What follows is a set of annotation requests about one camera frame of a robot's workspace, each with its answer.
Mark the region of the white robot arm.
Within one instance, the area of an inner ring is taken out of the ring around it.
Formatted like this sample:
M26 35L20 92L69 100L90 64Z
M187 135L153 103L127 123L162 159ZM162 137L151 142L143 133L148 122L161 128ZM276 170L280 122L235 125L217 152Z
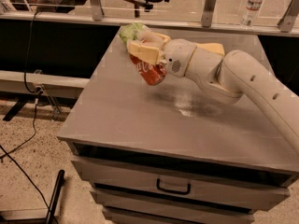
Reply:
M145 63L162 65L168 74L192 80L219 102L233 104L247 96L299 152L299 96L245 51L223 55L216 49L151 31L128 40L127 49Z

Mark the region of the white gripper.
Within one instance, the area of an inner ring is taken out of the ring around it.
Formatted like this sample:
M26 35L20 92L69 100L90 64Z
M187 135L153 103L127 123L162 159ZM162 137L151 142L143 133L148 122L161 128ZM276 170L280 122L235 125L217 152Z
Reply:
M127 49L131 55L152 65L159 64L165 57L165 71L175 77L184 77L197 47L184 39L171 40L168 35L142 31L137 35L137 40L128 41Z

